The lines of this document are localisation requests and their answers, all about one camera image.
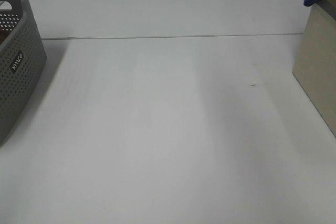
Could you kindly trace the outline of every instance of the beige box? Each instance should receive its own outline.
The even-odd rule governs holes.
[[[313,5],[293,74],[336,136],[336,0]]]

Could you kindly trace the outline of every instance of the basket label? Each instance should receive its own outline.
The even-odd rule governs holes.
[[[10,70],[12,71],[12,73],[15,73],[16,70],[18,69],[18,67],[20,66],[20,64],[22,63],[24,58],[24,55],[22,53],[22,51],[20,50],[16,57],[14,58],[13,62],[10,64]]]

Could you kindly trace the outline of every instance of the gray plastic basket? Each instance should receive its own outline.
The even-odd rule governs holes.
[[[0,143],[25,108],[46,62],[29,0],[0,9]]]

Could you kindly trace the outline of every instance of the basket rim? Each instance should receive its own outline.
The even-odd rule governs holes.
[[[0,45],[0,58],[1,58],[2,52],[6,49],[6,46],[7,46],[6,42],[8,42],[8,41],[10,41],[10,40],[12,40],[14,38],[14,36],[16,35],[16,33],[21,30],[22,26],[24,25],[24,23],[27,20],[27,16],[28,15],[27,15],[26,5],[24,5],[25,1],[27,1],[27,0],[20,0],[21,8],[22,8],[22,18],[17,23],[17,25],[15,26],[15,28],[13,29],[13,31],[10,32],[10,34],[7,36],[7,38]]]

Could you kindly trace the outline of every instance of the white table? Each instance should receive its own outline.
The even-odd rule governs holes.
[[[44,38],[303,33],[303,0],[30,0]]]
[[[45,41],[0,148],[0,223],[336,220],[336,142],[301,35]]]

